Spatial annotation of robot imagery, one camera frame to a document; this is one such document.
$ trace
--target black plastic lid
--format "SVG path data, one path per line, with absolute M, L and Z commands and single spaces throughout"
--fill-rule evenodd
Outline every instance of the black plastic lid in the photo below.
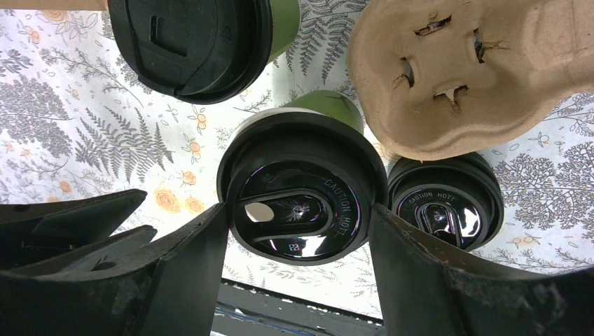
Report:
M 371 205 L 387 201 L 379 155 L 362 135 L 332 118 L 281 113 L 233 140 L 217 189 L 235 238 L 246 249 L 292 265 L 337 260 L 367 238 Z M 268 220 L 246 206 L 265 205 Z
M 388 181 L 395 214 L 461 249 L 486 244 L 502 226 L 499 184 L 477 153 L 433 162 L 403 158 Z
M 141 83 L 193 104 L 250 86 L 272 46 L 270 0 L 110 0 L 116 43 Z

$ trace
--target cardboard cup holder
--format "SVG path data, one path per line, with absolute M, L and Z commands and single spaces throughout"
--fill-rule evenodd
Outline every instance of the cardboard cup holder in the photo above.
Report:
M 451 158 L 515 139 L 593 91 L 592 17 L 589 0 L 375 0 L 347 64 L 382 144 Z

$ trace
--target gray leaf pattern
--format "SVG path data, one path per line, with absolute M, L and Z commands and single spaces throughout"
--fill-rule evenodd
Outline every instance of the gray leaf pattern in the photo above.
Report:
M 71 139 L 59 123 L 70 120 L 64 105 L 47 83 L 21 75 L 19 80 L 0 83 L 0 134 L 19 144 L 40 142 L 51 155 L 69 155 Z
M 116 124 L 108 123 L 88 109 L 87 115 L 91 122 L 88 123 L 81 118 L 83 128 L 89 135 L 85 135 L 80 128 L 76 129 L 82 140 L 76 142 L 76 161 L 84 162 L 100 171 L 104 169 L 116 177 L 123 166 L 128 182 L 135 170 L 138 179 L 144 182 L 147 171 L 153 165 L 157 164 L 165 170 L 164 159 L 173 163 L 172 152 L 167 150 L 163 142 L 158 123 L 152 135 L 138 109 L 138 129 L 121 114 L 107 107 L 106 109 Z

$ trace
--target patterned fabric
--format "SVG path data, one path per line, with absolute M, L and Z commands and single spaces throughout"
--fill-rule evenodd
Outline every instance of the patterned fabric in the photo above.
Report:
M 217 202 L 229 136 L 247 117 L 318 89 L 357 102 L 345 51 L 366 0 L 303 0 L 296 42 L 239 96 L 197 106 L 152 92 L 119 55 L 107 13 L 0 11 L 0 202 L 58 202 L 129 188 L 149 193 L 118 231 L 158 237 Z M 505 224 L 475 251 L 556 273 L 593 266 L 594 94 L 560 102 L 511 143 L 482 152 L 502 183 Z M 395 158 L 366 136 L 385 159 Z M 367 246 L 319 267 L 254 256 L 232 237 L 224 277 L 380 316 Z

